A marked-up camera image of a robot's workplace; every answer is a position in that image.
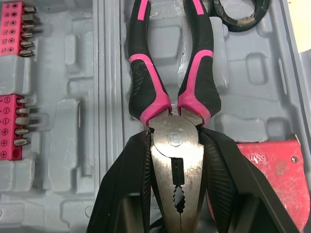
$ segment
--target screwdriver bit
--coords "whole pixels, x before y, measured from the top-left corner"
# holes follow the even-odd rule
[[[34,27],[35,27],[34,24],[23,24],[23,25],[21,26],[21,28],[22,28],[23,30],[32,29],[32,28],[34,28]]]
[[[21,57],[31,57],[34,55],[34,52],[32,52],[31,50],[21,50],[19,51],[19,55]]]
[[[27,139],[22,138],[22,139],[15,139],[14,140],[14,146],[16,146],[16,147],[26,146],[30,143],[31,143],[31,140],[28,138]]]
[[[20,46],[26,49],[26,48],[33,47],[34,43],[32,41],[21,41]]]
[[[27,134],[27,133],[29,133],[29,130],[27,130],[27,129],[16,129],[15,130],[15,134],[16,135],[24,135],[24,134]]]
[[[23,10],[25,13],[36,13],[37,12],[37,9],[33,6],[25,6]]]
[[[18,108],[18,109],[16,109],[16,113],[17,113],[18,115],[21,115],[21,114],[28,114],[29,111],[30,111],[29,108]]]
[[[34,14],[22,15],[22,19],[25,23],[36,23],[38,21],[37,16],[35,16]]]
[[[16,102],[18,104],[31,103],[31,99],[17,99]]]
[[[44,28],[42,26],[38,26],[36,25],[33,30],[32,30],[32,33],[33,34],[38,34],[38,33],[43,33],[44,31]]]
[[[32,38],[34,34],[33,33],[22,33],[20,36],[23,38]]]
[[[15,123],[17,125],[28,125],[30,121],[30,117],[18,117],[15,119]]]

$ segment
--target pink plastic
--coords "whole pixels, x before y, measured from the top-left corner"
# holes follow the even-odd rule
[[[147,3],[151,2],[151,0],[141,0],[139,11],[138,11],[138,20],[144,20],[145,19],[145,13],[147,8]]]
[[[15,147],[14,140],[22,138],[15,135],[15,129],[23,128],[15,124],[15,120],[16,110],[25,107],[24,104],[17,104],[17,99],[23,98],[15,94],[0,96],[0,160],[21,159],[22,147]]]
[[[172,105],[169,96],[163,91],[159,76],[150,58],[145,54],[134,54],[130,57],[130,62],[135,60],[142,60],[146,64],[156,92],[155,101],[148,108],[146,108],[140,116],[140,121],[144,125],[148,126],[148,121],[155,117],[157,114],[163,112],[166,109],[169,109],[171,112]]]
[[[0,55],[19,55],[22,50],[20,34],[22,30],[22,15],[24,4],[19,2],[4,3],[2,6],[0,26]]]
[[[203,11],[203,6],[200,3],[200,0],[192,0],[192,1],[193,1],[193,4],[194,4],[194,7],[196,9],[197,14],[203,15],[204,11]]]
[[[209,110],[195,97],[195,81],[201,59],[205,56],[213,57],[213,55],[214,53],[210,50],[201,50],[194,56],[188,76],[187,88],[185,92],[178,97],[179,115],[181,115],[181,108],[190,110],[202,117],[204,126],[207,124],[211,116]]]

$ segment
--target gray plastic case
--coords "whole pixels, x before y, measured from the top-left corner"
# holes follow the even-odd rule
[[[0,233],[84,233],[101,179],[143,130],[128,113],[126,31],[134,0],[24,3],[38,8],[44,33],[35,37],[34,58],[0,57],[0,94],[31,98],[39,122],[29,126],[23,160],[0,162]],[[263,20],[243,33],[211,21],[223,106],[207,127],[238,142],[297,134],[310,186],[310,57],[304,76],[287,1],[271,0]],[[148,38],[175,111],[192,47],[182,0],[152,1]],[[207,212],[205,204],[200,233],[215,232]],[[153,199],[151,221],[159,215]]]

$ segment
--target metal pliers head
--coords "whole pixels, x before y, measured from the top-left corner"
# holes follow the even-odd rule
[[[195,127],[202,119],[182,111],[183,116],[166,111],[149,121],[154,129],[151,154],[157,185],[153,190],[168,233],[194,232],[205,193],[204,146]]]

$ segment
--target pink and black handle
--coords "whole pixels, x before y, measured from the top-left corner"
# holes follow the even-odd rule
[[[192,33],[192,54],[178,93],[178,111],[190,110],[205,125],[221,109],[213,78],[213,29],[201,0],[184,0],[184,9]]]
[[[135,1],[128,34],[128,53],[132,70],[129,112],[144,125],[148,125],[151,118],[164,110],[172,110],[170,98],[148,49],[150,10],[150,0]]]
[[[202,117],[204,125],[220,111],[221,101],[212,72],[213,30],[201,0],[184,0],[192,32],[190,64],[178,93],[178,111],[188,109]],[[172,110],[170,98],[154,66],[148,49],[147,32],[150,0],[135,0],[128,34],[132,70],[130,114],[143,124],[160,112]]]

